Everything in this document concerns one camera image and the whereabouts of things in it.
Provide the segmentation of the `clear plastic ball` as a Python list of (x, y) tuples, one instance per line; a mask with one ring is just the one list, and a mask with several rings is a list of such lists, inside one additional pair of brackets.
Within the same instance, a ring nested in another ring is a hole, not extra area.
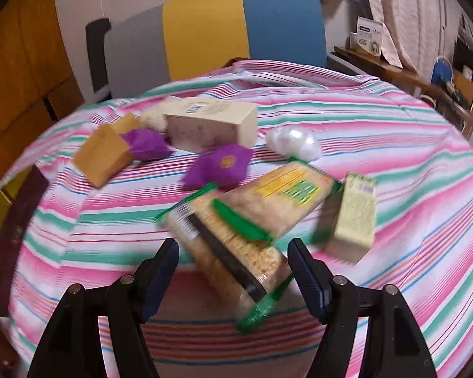
[(279, 126), (266, 134), (266, 145), (277, 154), (307, 162), (321, 157), (321, 147), (312, 131), (299, 125)]

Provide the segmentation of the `small green beige carton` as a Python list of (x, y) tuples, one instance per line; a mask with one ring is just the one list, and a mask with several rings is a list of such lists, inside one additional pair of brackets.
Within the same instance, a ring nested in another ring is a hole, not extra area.
[(348, 172), (322, 203), (312, 241), (337, 260), (355, 264), (371, 249), (377, 218), (377, 181)]

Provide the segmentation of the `black rolled mat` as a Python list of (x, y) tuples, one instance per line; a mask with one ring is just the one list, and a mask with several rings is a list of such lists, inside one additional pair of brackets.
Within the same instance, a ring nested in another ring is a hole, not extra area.
[(85, 27), (90, 78), (94, 93), (108, 85), (104, 38), (111, 28), (110, 19), (107, 17), (93, 20)]

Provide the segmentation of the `blue white fan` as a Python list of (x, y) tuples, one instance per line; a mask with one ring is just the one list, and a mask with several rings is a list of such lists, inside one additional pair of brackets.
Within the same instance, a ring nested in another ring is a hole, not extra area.
[(434, 62), (431, 84), (441, 86), (443, 83), (453, 81), (453, 68), (450, 61), (443, 55), (437, 57)]

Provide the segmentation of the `yellow sponge block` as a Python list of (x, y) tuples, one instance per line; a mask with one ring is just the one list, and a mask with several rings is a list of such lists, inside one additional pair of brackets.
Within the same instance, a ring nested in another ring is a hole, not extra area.
[(133, 157), (129, 145), (111, 125), (101, 125), (73, 157), (73, 164), (99, 189), (128, 166)]
[(112, 124), (112, 128), (113, 131), (121, 135), (129, 131), (141, 129), (142, 125), (140, 119), (133, 113), (126, 113), (122, 118)]

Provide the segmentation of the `cracker pack green ends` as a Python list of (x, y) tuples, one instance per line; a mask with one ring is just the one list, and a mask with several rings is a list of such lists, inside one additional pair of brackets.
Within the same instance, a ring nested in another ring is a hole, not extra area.
[(249, 335), (270, 317), (293, 274), (286, 257), (266, 242), (249, 242), (217, 215), (215, 183), (156, 216), (187, 251), (219, 297), (235, 312), (236, 330)]

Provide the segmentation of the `wooden wardrobe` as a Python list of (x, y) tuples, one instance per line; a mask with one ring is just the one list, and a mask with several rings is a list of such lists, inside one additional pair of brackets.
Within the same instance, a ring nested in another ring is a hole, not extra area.
[(9, 0), (0, 13), (0, 180), (23, 151), (84, 99), (54, 0)]

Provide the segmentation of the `gold metal tin box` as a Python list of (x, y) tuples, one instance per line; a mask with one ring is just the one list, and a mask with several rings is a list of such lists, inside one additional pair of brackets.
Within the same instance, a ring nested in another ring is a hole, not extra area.
[(12, 279), (23, 239), (49, 182), (35, 166), (31, 166), (18, 193), (12, 198), (0, 227), (0, 317), (7, 317)]

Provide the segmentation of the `cream knitted sock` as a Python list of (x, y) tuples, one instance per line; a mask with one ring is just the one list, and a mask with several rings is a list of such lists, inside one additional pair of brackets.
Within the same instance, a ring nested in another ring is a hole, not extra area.
[(169, 96), (148, 107), (139, 116), (141, 128), (166, 133), (166, 112), (175, 109), (180, 101), (180, 98)]

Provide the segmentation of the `striped pink green tablecloth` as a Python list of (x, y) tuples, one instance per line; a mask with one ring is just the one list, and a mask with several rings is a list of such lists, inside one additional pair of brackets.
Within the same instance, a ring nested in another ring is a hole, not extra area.
[(320, 143), (318, 169), (376, 180), (372, 249), (356, 265), (326, 256), (314, 242), (318, 212), (290, 232), (351, 282), (399, 287), (437, 374), (454, 377), (473, 356), (473, 149), (431, 107), (372, 76), (271, 60), (242, 60), (205, 76), (72, 113), (24, 150), (7, 177), (36, 166), (49, 187), (39, 203), (12, 278), (6, 331), (25, 363), (66, 288), (105, 286), (154, 256), (166, 230), (156, 216), (187, 195), (181, 179), (195, 155), (131, 165), (95, 189), (72, 157), (100, 125), (139, 114), (169, 97), (253, 102), (258, 139), (248, 173), (283, 163), (265, 146), (277, 126), (302, 125)]

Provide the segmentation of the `wooden side shelf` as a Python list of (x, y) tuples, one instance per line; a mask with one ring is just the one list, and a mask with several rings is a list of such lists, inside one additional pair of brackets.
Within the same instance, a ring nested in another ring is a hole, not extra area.
[(334, 47), (333, 55), (341, 57), (343, 60), (357, 66), (364, 72), (376, 76), (395, 86), (404, 85), (406, 87), (417, 88), (420, 93), (424, 93), (435, 99), (441, 99), (452, 107), (454, 112), (463, 119), (464, 122), (473, 123), (473, 114), (470, 114), (461, 105), (454, 102), (449, 95), (440, 87), (428, 83), (416, 72), (391, 66), (385, 60), (377, 59), (375, 56), (361, 53), (357, 50)]

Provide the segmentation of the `purple paper flower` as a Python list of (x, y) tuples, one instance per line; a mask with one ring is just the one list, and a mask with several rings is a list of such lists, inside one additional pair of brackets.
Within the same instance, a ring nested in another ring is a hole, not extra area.
[(236, 143), (217, 146), (200, 154), (182, 178), (186, 187), (201, 188), (209, 183), (236, 186), (248, 174), (253, 150)]
[(135, 159), (160, 160), (172, 154), (164, 136), (149, 129), (130, 130), (120, 135), (128, 144), (128, 153)]

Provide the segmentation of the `white box on shelf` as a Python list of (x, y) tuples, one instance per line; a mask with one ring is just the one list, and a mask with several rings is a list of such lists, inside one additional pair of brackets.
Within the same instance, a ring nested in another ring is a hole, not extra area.
[(383, 24), (359, 16), (356, 27), (356, 48), (375, 57), (381, 56)]

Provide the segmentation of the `grey yellow blue chair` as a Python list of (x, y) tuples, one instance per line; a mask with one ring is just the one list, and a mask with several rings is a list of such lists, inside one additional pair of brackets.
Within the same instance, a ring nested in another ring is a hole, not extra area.
[(114, 98), (199, 77), (236, 58), (327, 64), (319, 0), (172, 0), (112, 26), (104, 54)]

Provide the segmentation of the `large beige carton box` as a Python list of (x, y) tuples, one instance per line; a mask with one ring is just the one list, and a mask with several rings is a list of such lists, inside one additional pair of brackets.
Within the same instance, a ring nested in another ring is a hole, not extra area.
[(232, 143), (252, 148), (257, 140), (254, 103), (186, 97), (166, 101), (162, 107), (166, 135), (174, 148), (195, 153)]

